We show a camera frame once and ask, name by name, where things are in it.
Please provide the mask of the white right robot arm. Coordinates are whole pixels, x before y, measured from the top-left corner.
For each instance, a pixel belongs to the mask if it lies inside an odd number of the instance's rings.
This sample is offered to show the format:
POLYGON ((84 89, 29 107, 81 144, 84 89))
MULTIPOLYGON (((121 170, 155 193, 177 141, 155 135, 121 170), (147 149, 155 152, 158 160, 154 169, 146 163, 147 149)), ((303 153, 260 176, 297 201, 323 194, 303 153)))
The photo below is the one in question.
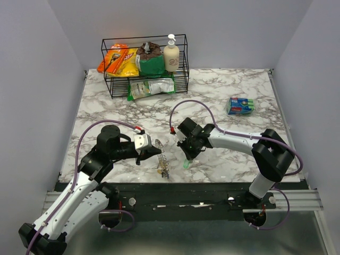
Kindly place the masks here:
POLYGON ((206 148, 229 149, 253 156, 260 173, 244 195, 245 204, 250 208, 257 208, 263 203, 266 193, 283 179, 295 157, 272 129, 253 134, 220 131, 214 124, 201 127, 187 117, 177 128, 171 128, 171 133, 177 136, 177 146, 189 161, 206 148))

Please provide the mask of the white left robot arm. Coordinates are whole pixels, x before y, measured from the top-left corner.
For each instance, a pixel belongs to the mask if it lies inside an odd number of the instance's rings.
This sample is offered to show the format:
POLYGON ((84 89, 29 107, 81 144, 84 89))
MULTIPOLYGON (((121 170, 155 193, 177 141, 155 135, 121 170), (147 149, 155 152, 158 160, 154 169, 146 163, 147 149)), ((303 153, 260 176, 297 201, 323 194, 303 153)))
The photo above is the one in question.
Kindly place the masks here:
POLYGON ((75 159, 73 180, 34 223, 24 223, 19 236, 27 254, 63 254, 75 233, 95 214, 117 206, 117 190, 102 183, 116 162, 142 160, 159 155, 151 138, 137 126, 133 138, 120 132, 118 121, 109 121, 96 145, 82 159, 75 159))

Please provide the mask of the green tagged key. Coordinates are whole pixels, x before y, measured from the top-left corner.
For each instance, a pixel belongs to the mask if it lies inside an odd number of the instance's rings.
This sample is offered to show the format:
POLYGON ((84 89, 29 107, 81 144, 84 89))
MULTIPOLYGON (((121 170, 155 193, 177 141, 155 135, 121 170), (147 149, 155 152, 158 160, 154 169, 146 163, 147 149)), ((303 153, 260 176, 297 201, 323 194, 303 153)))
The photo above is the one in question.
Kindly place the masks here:
POLYGON ((189 169, 192 165, 197 165, 199 163, 198 160, 188 160, 188 159, 185 159, 184 160, 184 163, 183 163, 183 168, 184 169, 189 169))

